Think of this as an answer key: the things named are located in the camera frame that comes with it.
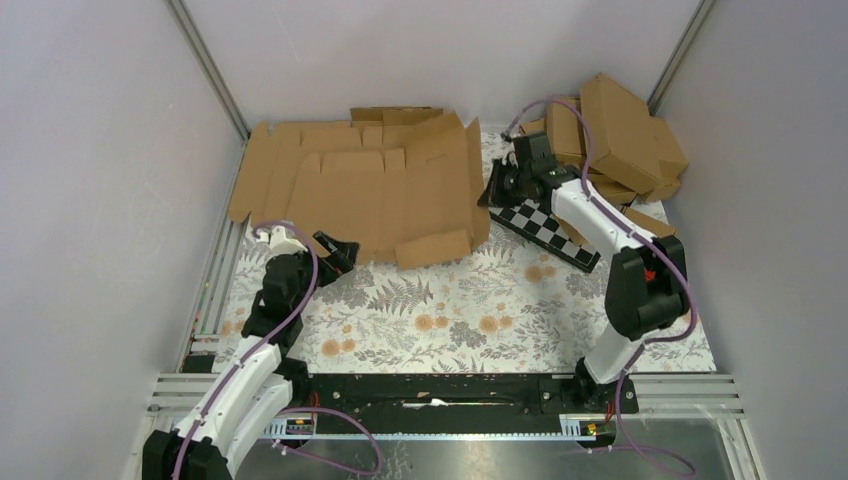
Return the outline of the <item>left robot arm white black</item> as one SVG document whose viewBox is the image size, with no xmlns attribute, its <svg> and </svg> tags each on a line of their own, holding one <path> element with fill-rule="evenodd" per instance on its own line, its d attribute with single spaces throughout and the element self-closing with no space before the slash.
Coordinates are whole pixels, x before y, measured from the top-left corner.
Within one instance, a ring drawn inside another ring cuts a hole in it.
<svg viewBox="0 0 848 480">
<path fill-rule="evenodd" d="M 285 222 L 262 224 L 253 234 L 266 237 L 274 254 L 235 356 L 186 417 L 147 437 L 143 479 L 233 479 L 272 419 L 309 401 L 308 368 L 287 354 L 315 291 L 354 269 L 360 245 L 322 231 L 307 240 Z"/>
</svg>

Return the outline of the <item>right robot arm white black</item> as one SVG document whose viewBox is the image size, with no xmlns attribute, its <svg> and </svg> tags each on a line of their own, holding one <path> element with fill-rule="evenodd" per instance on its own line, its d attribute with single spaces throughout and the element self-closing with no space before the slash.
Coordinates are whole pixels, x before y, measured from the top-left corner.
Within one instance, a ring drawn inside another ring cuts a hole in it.
<svg viewBox="0 0 848 480">
<path fill-rule="evenodd" d="M 684 246 L 676 236 L 660 237 L 614 208 L 586 173 L 558 162 L 545 134 L 502 139 L 507 150 L 493 161 L 479 206 L 506 210 L 531 201 L 580 231 L 609 262 L 608 325 L 577 362 L 560 397 L 589 412 L 618 411 L 624 381 L 644 349 L 671 342 L 666 330 L 697 313 Z"/>
</svg>

